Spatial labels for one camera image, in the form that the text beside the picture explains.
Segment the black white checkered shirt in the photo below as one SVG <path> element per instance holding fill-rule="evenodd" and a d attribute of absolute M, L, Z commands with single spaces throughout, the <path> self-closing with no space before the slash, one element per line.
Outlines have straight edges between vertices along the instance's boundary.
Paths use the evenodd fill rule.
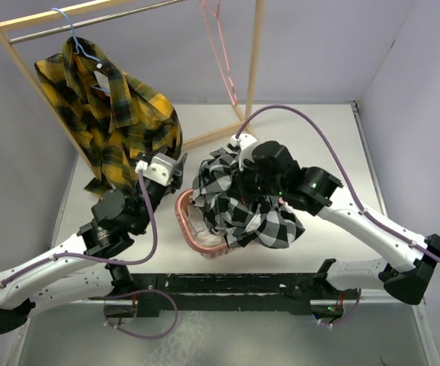
<path fill-rule="evenodd" d="M 198 167 L 191 203 L 202 213 L 209 232 L 230 248 L 251 242 L 270 249 L 286 249 L 305 231 L 297 215 L 279 196 L 248 198 L 239 186 L 239 157 L 220 148 Z"/>

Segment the yellow plaid shirt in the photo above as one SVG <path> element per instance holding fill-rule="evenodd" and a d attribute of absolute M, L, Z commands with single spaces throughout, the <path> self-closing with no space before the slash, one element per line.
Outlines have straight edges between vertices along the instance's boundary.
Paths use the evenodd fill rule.
<path fill-rule="evenodd" d="M 69 38 L 59 53 L 35 62 L 34 68 L 50 103 L 72 138 L 99 171 L 85 190 L 101 195 L 116 188 L 133 192 L 140 153 L 181 155 L 182 129 L 172 103 L 146 83 L 120 70 L 94 43 L 78 37 L 85 51 L 101 60 L 106 86 L 98 86 L 96 62 L 75 54 Z"/>

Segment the pink wire hanger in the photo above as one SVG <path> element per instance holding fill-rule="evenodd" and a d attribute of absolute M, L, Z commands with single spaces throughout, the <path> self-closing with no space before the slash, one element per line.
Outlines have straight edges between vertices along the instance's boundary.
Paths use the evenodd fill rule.
<path fill-rule="evenodd" d="M 204 22 L 205 30 L 214 59 L 220 72 L 221 79 L 226 88 L 226 93 L 233 108 L 238 106 L 236 86 L 230 67 L 229 55 L 221 23 L 221 1 L 199 1 L 201 17 Z"/>

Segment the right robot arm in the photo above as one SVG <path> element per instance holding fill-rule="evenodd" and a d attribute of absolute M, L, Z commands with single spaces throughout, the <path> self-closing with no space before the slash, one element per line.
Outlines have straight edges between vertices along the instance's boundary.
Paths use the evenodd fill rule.
<path fill-rule="evenodd" d="M 351 234 L 379 258 L 343 262 L 327 259 L 314 281 L 316 292 L 332 298 L 351 289 L 384 290 L 418 305 L 440 259 L 440 236 L 423 236 L 358 203 L 336 176 L 319 167 L 301 168 L 286 146 L 260 143 L 243 134 L 230 138 L 239 158 L 235 179 L 242 195 L 280 197 L 295 210 L 319 217 Z"/>

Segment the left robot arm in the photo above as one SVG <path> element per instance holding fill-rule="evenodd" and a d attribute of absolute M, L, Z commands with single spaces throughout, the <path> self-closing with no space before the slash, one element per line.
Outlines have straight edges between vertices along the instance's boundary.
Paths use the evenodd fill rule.
<path fill-rule="evenodd" d="M 76 300 L 124 299 L 134 286 L 130 266 L 148 262 L 158 247 L 154 213 L 181 186 L 187 158 L 141 153 L 129 194 L 109 189 L 92 220 L 37 257 L 0 271 L 0 335 L 45 310 Z"/>

